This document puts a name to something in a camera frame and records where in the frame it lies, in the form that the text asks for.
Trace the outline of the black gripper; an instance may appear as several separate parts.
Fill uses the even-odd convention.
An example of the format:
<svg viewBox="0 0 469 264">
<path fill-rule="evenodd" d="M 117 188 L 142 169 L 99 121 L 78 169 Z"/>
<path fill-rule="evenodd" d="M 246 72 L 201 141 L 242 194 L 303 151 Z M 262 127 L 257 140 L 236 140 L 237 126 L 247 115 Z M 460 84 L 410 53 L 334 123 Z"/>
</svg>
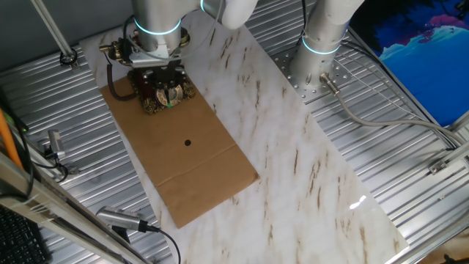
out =
<svg viewBox="0 0 469 264">
<path fill-rule="evenodd" d="M 176 89 L 180 87 L 183 92 L 188 92 L 190 84 L 183 66 L 160 66 L 146 68 L 142 71 L 144 83 L 153 90 L 158 89 Z"/>
</svg>

